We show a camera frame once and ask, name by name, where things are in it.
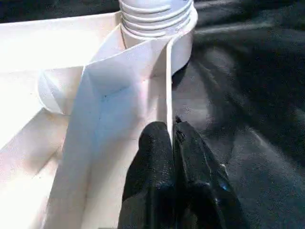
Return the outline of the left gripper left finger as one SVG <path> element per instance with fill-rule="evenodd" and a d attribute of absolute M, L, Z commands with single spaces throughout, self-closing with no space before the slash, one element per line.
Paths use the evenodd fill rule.
<path fill-rule="evenodd" d="M 173 229 L 176 174 L 172 145 L 164 122 L 148 124 L 129 166 L 122 195 L 122 229 Z"/>

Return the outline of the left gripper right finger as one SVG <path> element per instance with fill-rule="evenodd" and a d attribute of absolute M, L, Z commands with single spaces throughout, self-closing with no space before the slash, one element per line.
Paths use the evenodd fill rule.
<path fill-rule="evenodd" d="M 197 130 L 180 117 L 173 126 L 178 228 L 244 229 L 245 216 L 225 167 Z"/>

